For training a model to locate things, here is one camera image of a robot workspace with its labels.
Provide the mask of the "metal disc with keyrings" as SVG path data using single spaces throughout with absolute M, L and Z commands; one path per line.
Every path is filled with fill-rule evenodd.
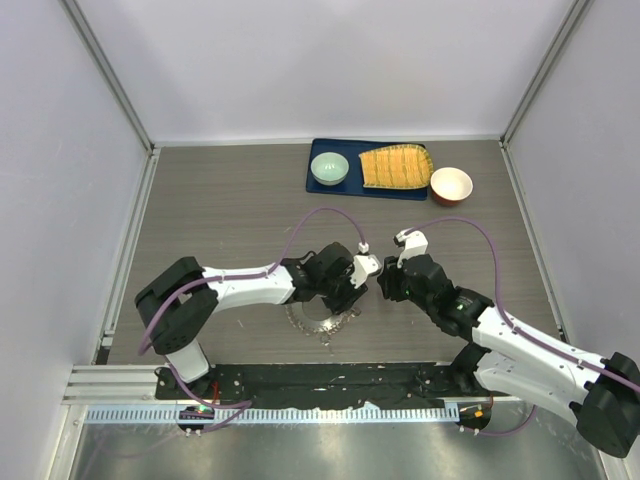
M 319 319 L 312 318 L 304 312 L 302 303 L 285 306 L 289 323 L 308 337 L 317 338 L 321 344 L 328 346 L 333 335 L 340 332 L 352 319 L 361 315 L 361 310 L 354 307 L 343 313 L 334 315 L 322 313 Z

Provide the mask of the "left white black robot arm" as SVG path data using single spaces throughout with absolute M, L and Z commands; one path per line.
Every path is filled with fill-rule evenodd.
M 366 245 L 353 254 L 338 242 L 254 269 L 214 269 L 183 257 L 135 297 L 145 326 L 142 347 L 164 357 L 179 388 L 200 399 L 211 391 L 213 375 L 197 336 L 213 314 L 282 305 L 295 328 L 327 338 L 356 316 L 355 304 L 380 268 Z

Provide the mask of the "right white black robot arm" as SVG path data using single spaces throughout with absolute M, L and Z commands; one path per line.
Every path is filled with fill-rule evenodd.
M 388 257 L 377 279 L 384 298 L 410 301 L 444 333 L 466 340 L 451 380 L 465 395 L 481 388 L 518 397 L 574 426 L 598 450 L 626 457 L 639 435 L 639 368 L 559 341 L 488 297 L 456 286 L 422 254 Z

